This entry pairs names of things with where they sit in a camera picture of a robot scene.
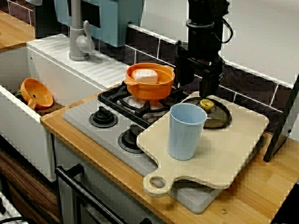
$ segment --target stove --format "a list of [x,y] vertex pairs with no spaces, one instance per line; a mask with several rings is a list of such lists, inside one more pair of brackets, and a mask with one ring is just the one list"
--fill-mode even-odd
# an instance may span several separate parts
[[[188,95],[172,89],[158,102],[135,99],[126,85],[107,90],[64,113],[63,118],[142,176],[155,171],[157,164],[136,146],[137,136],[165,115],[170,107]],[[158,187],[159,180],[153,181]],[[191,181],[176,182],[169,195],[195,214],[202,213],[221,193]]]

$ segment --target gray faucet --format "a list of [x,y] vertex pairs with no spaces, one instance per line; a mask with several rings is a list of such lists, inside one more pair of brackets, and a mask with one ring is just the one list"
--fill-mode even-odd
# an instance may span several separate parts
[[85,61],[89,53],[94,51],[94,43],[90,36],[89,22],[82,22],[81,0],[71,0],[71,51],[69,57],[73,61]]

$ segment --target cutting board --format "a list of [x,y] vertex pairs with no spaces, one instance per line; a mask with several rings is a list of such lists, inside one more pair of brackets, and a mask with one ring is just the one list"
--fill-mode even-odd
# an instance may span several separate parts
[[[195,92],[188,98],[198,96],[199,92]],[[229,101],[215,96],[209,98],[228,108],[232,122],[220,130],[203,130],[195,155],[190,160],[176,160],[167,152],[169,113],[137,137],[138,147],[158,164],[157,170],[143,180],[143,189],[147,194],[153,197],[166,196],[172,184],[181,179],[214,189],[227,189],[241,171],[269,120]],[[157,179],[165,186],[152,186],[151,180]]]

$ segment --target soap bar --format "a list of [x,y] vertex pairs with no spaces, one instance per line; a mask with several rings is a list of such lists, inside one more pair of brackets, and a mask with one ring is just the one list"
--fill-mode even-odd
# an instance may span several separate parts
[[131,78],[140,83],[157,84],[158,73],[152,69],[136,69],[132,71]]

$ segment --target yellow lid knob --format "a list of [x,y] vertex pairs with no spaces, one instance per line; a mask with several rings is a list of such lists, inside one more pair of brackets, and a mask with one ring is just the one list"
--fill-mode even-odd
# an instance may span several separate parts
[[210,110],[211,108],[214,107],[214,103],[208,99],[203,99],[200,102],[200,105],[201,105],[202,109],[204,109],[204,110]]

